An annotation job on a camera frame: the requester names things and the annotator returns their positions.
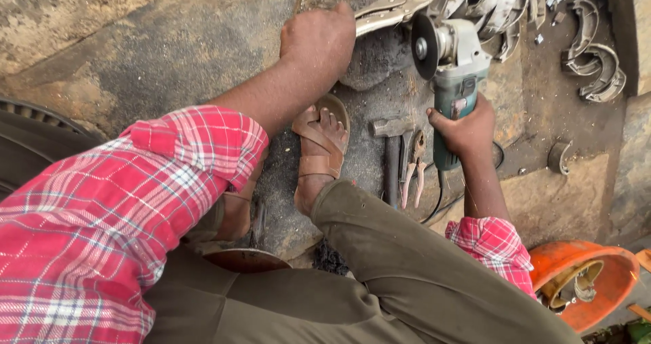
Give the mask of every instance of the hammer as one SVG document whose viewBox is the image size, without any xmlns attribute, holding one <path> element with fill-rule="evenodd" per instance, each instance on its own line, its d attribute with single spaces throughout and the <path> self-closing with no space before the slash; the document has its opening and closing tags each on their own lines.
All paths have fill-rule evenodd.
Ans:
<svg viewBox="0 0 651 344">
<path fill-rule="evenodd" d="M 411 134 L 413 134 L 414 123 L 408 118 L 395 118 L 377 120 L 371 122 L 369 125 L 370 133 L 373 137 L 385 137 L 384 201 L 388 205 L 397 208 L 398 172 L 403 168 L 400 177 L 405 177 L 407 171 L 407 148 L 409 147 Z M 400 151 L 400 137 L 402 137 L 402 152 Z"/>
</svg>

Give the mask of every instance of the hammer handle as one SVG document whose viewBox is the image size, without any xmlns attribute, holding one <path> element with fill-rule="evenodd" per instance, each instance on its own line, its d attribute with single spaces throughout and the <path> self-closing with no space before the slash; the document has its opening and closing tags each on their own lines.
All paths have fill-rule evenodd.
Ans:
<svg viewBox="0 0 651 344">
<path fill-rule="evenodd" d="M 398 207 L 398 170 L 400 168 L 400 136 L 384 140 L 384 201 Z"/>
</svg>

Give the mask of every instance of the dirty floor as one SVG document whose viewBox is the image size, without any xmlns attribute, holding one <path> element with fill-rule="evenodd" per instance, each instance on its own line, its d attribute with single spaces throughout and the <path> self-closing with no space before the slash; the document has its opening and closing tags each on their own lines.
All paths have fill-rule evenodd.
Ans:
<svg viewBox="0 0 651 344">
<path fill-rule="evenodd" d="M 279 32 L 286 19 L 312 7 L 333 6 L 339 0 L 100 3 L 105 1 L 103 9 L 113 12 L 95 17 L 101 24 L 73 30 L 76 36 L 51 42 L 40 56 L 22 52 L 11 63 L 0 61 L 4 65 L 0 66 L 4 71 L 0 94 L 56 109 L 116 137 L 135 120 L 202 103 L 268 68 L 277 59 Z M 372 0 L 347 1 L 357 9 Z M 567 1 L 560 10 L 566 10 Z M 599 3 L 601 18 L 594 41 L 614 47 L 606 0 L 593 1 Z M 0 7 L 11 3 L 0 1 Z M 15 23 L 15 15 L 7 12 L 0 11 L 0 17 Z M 516 54 L 504 64 L 495 62 L 489 80 L 482 84 L 497 113 L 496 140 L 506 148 L 499 175 L 510 178 L 505 181 L 511 185 L 507 200 L 512 210 L 519 211 L 514 223 L 528 248 L 558 238 L 616 240 L 620 231 L 609 219 L 609 211 L 625 102 L 620 96 L 612 103 L 588 105 L 578 98 L 578 88 L 590 79 L 577 80 L 560 72 L 560 52 L 570 46 L 578 21 L 568 12 L 562 24 L 552 27 L 549 15 L 540 31 L 523 25 Z M 39 30 L 52 29 L 36 25 Z M 536 45 L 533 38 L 539 32 L 545 40 Z M 10 39 L 0 38 L 0 49 L 19 43 L 20 37 L 14 36 L 20 34 L 16 31 Z M 384 116 L 408 115 L 432 138 L 425 109 L 433 104 L 433 98 L 404 50 L 407 39 L 398 27 L 358 41 L 354 62 L 343 81 L 365 83 L 369 88 L 358 92 L 339 83 L 333 89 L 348 107 L 353 123 L 343 176 L 377 196 L 381 194 L 384 143 L 370 137 L 368 123 Z M 487 49 L 494 50 L 495 45 L 489 43 Z M 546 171 L 548 152 L 558 140 L 574 141 L 577 154 L 571 172 L 583 177 L 572 181 L 561 176 L 527 178 Z M 297 174 L 288 175 L 287 170 L 296 169 L 298 159 L 298 137 L 287 128 L 272 140 L 270 161 L 256 190 L 256 197 L 263 198 L 270 208 L 264 248 L 286 259 L 298 259 L 321 238 L 292 205 Z M 431 161 L 431 153 L 425 161 Z M 525 170 L 523 176 L 517 176 L 520 169 Z M 406 211 L 416 220 L 429 215 L 436 202 L 435 179 L 435 172 L 426 176 L 420 208 Z M 449 173 L 447 183 L 444 205 L 461 193 L 460 171 Z M 542 188 L 557 190 L 557 195 Z M 541 197 L 521 197 L 521 190 Z M 572 202 L 562 203 L 561 195 Z M 643 233 L 633 230 L 625 238 L 634 240 Z"/>
</svg>

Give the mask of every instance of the foot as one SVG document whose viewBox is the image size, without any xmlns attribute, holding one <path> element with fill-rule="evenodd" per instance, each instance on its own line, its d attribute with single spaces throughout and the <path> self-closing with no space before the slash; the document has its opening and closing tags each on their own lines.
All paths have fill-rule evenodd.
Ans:
<svg viewBox="0 0 651 344">
<path fill-rule="evenodd" d="M 316 111 L 316 107 L 310 106 L 306 111 Z M 323 133 L 323 135 L 332 140 L 343 151 L 348 141 L 348 131 L 344 129 L 344 124 L 338 121 L 335 115 L 330 113 L 325 107 L 321 108 L 320 116 L 321 119 L 319 121 L 310 122 L 307 125 L 314 128 L 317 132 Z M 325 148 L 305 137 L 301 137 L 301 154 L 303 156 L 330 155 Z M 309 174 L 299 177 L 298 186 L 294 193 L 294 205 L 296 209 L 300 213 L 310 216 L 316 196 L 332 180 L 335 180 L 335 178 L 327 174 Z"/>
</svg>

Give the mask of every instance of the hammer head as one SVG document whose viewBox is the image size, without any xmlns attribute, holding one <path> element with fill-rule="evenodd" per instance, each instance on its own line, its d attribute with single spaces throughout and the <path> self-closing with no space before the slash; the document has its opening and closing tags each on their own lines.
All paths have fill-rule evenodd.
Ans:
<svg viewBox="0 0 651 344">
<path fill-rule="evenodd" d="M 414 123 L 409 118 L 380 119 L 369 124 L 370 133 L 375 137 L 399 137 L 412 131 Z"/>
</svg>

